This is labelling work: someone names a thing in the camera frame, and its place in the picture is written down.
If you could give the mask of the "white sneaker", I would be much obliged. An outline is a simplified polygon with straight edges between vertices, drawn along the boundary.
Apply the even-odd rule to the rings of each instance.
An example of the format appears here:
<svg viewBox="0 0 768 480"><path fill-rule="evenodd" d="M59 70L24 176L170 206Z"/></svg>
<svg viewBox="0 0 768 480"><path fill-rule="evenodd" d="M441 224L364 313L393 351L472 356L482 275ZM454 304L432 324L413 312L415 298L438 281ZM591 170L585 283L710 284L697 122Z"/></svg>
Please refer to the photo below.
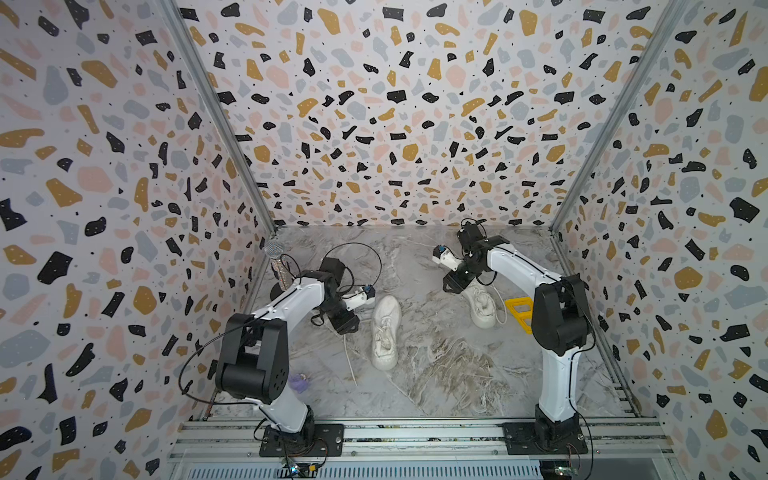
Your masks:
<svg viewBox="0 0 768 480"><path fill-rule="evenodd" d="M470 318L476 327L491 329L497 324L506 324L506 314L504 318L498 318L497 305L485 285L473 280L461 295L468 302Z"/></svg>
<svg viewBox="0 0 768 480"><path fill-rule="evenodd" d="M373 312L371 362L380 371L392 370L398 360L397 333L402 318L398 300L382 297Z"/></svg>

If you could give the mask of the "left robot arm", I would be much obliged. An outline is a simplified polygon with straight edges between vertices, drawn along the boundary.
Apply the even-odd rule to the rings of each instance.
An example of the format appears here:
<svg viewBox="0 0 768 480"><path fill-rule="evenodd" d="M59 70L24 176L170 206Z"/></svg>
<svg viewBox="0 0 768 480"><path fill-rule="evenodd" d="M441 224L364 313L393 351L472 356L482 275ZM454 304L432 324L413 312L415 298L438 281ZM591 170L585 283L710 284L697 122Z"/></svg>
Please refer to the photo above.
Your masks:
<svg viewBox="0 0 768 480"><path fill-rule="evenodd" d="M283 434L313 429L311 408L288 386L289 336L304 319L330 323L339 335L355 333L356 310L373 302L375 287L342 285L346 265L329 257L318 270L305 270L266 306L232 315L222 337L216 388L237 403L253 404L270 427Z"/></svg>

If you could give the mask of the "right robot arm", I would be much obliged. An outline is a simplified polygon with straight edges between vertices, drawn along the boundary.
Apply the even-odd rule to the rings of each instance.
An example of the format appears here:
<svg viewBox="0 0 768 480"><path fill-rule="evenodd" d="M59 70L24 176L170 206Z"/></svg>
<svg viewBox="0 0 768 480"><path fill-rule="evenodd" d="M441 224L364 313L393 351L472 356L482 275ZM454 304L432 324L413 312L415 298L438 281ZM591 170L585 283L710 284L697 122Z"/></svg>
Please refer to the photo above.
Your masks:
<svg viewBox="0 0 768 480"><path fill-rule="evenodd" d="M478 286L484 273L501 275L530 300L530 330L542 350L542 390L534 431L550 449L556 441L580 432L575 399L578 363L593 333L585 284L577 275L563 276L529 259L502 236L489 237L480 221L466 221L457 232L462 255L445 246L433 249L432 260L447 268L443 290L461 294Z"/></svg>

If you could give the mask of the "purple small object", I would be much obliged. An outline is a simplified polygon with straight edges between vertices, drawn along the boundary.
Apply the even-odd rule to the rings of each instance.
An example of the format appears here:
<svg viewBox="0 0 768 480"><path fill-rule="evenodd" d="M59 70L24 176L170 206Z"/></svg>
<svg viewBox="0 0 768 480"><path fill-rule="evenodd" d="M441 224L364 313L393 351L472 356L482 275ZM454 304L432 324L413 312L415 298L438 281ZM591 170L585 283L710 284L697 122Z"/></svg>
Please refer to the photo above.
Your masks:
<svg viewBox="0 0 768 480"><path fill-rule="evenodd" d="M289 387L296 393L305 392L310 386L309 377L303 373L291 374L288 379Z"/></svg>

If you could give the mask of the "yellow plastic frame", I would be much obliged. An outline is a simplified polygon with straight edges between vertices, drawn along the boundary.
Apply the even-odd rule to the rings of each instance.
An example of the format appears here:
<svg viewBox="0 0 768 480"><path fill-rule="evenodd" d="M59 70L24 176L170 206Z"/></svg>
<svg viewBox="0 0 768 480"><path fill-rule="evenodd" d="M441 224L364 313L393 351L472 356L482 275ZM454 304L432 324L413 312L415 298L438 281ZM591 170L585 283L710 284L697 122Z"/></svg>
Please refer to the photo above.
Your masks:
<svg viewBox="0 0 768 480"><path fill-rule="evenodd" d="M523 331L532 335L533 300L530 297L512 298L505 300L504 305Z"/></svg>

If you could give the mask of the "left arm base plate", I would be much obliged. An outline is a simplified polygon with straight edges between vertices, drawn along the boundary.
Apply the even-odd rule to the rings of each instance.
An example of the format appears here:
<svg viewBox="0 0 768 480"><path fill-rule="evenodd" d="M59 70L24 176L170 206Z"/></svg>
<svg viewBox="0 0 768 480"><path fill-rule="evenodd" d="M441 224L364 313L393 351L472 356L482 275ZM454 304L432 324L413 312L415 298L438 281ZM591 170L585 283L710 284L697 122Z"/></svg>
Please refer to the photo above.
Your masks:
<svg viewBox="0 0 768 480"><path fill-rule="evenodd" d="M340 457L345 426L342 423L307 424L300 432L284 433L266 427L259 449L262 458Z"/></svg>

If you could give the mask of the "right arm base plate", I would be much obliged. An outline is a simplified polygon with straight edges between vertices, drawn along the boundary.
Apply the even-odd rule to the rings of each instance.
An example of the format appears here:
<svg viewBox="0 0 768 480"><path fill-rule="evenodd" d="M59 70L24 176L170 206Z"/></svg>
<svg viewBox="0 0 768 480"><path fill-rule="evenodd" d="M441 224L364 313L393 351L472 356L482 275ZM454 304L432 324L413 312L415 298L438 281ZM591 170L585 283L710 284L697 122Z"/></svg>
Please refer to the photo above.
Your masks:
<svg viewBox="0 0 768 480"><path fill-rule="evenodd" d="M508 455L582 455L589 451L576 417L555 423L547 419L508 422L501 428Z"/></svg>

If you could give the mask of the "aluminium front rail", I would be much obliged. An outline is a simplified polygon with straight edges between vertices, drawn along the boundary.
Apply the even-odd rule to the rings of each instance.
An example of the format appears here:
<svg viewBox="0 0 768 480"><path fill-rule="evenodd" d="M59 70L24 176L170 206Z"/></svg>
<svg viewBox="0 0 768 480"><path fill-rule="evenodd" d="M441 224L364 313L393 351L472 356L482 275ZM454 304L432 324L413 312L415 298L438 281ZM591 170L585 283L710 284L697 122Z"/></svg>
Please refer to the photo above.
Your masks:
<svg viewBox="0 0 768 480"><path fill-rule="evenodd" d="M322 440L312 443L319 460L426 460L452 462L497 458L571 460L585 466L594 459L664 458L671 442L650 418L591 418L577 437L585 447L568 445L550 453L520 432L521 419L341 419L317 422ZM186 422L171 449L172 462L282 460L291 451L277 439L265 440L263 426L244 417Z"/></svg>

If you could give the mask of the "aluminium corner post left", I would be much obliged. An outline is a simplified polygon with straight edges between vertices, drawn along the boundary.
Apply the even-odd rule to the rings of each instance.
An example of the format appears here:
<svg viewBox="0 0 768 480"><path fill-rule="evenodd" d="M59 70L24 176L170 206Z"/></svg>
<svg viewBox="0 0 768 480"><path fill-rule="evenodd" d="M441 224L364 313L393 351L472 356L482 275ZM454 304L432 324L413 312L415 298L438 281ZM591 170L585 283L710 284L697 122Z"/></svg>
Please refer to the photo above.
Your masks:
<svg viewBox="0 0 768 480"><path fill-rule="evenodd" d="M236 171L241 177L246 192L254 204L255 215L259 225L265 230L265 235L268 238L274 237L277 233L277 227L270 217L267 205L253 177L242 148L226 118L218 94L208 79L205 65L198 50L195 48L194 41L187 30L177 2L159 0L156 1L156 5L160 10L159 15L163 18L172 39L180 50L181 58L189 69L191 80L198 88L200 99L211 117L212 124L217 129L227 152L233 160Z"/></svg>

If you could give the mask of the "aluminium corner post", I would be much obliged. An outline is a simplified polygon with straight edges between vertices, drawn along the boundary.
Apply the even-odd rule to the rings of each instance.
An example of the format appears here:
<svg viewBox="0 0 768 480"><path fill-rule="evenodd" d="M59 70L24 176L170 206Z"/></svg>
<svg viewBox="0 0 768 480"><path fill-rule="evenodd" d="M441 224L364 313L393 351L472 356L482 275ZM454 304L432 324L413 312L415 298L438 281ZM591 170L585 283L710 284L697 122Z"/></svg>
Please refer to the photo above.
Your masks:
<svg viewBox="0 0 768 480"><path fill-rule="evenodd" d="M265 230L265 235L268 238L274 237L277 233L277 227L270 217L267 205L253 177L242 148L226 118L218 94L208 79L205 65L198 50L195 48L194 41L187 30L177 2L159 0L156 1L156 5L160 10L159 15L163 18L172 39L180 50L181 58L189 69L191 80L198 88L200 99L211 117L212 124L217 129L227 152L233 160L236 171L241 177L246 192L254 204L255 215L259 225Z"/></svg>
<svg viewBox="0 0 768 480"><path fill-rule="evenodd" d="M569 210L576 204L580 192L586 185L590 174L597 166L602 154L608 148L610 141L621 125L622 119L628 114L636 97L638 96L644 82L662 53L664 46L673 33L675 26L683 16L688 1L672 0L667 3L657 22L651 38L646 44L646 49L640 56L637 66L629 77L628 82L623 87L616 100L614 108L607 116L604 126L598 131L596 140L586 157L574 182L566 194L566 197L559 207L555 218L549 227L549 232L554 239L557 239L557 232L565 225L566 216Z"/></svg>

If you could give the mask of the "aluminium corner post right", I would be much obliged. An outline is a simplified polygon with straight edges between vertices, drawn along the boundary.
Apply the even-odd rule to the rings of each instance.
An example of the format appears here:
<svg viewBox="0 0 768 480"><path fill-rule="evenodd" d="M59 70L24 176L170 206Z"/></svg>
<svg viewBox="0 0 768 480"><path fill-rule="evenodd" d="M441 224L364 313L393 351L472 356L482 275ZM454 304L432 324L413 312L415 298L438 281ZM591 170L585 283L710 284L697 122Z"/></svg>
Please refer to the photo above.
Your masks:
<svg viewBox="0 0 768 480"><path fill-rule="evenodd" d="M602 154L608 148L610 141L621 125L622 119L628 114L636 97L638 96L644 82L662 53L664 46L673 33L675 26L683 16L688 1L672 0L667 3L657 22L651 38L646 44L646 49L640 56L637 66L629 77L628 82L623 87L616 100L614 108L607 116L604 126L598 131L596 140L586 157L574 182L566 194L566 197L559 207L555 218L549 227L549 232L554 239L557 239L557 232L565 225L566 216L569 210L576 204L580 192L586 185L590 174L597 166Z"/></svg>

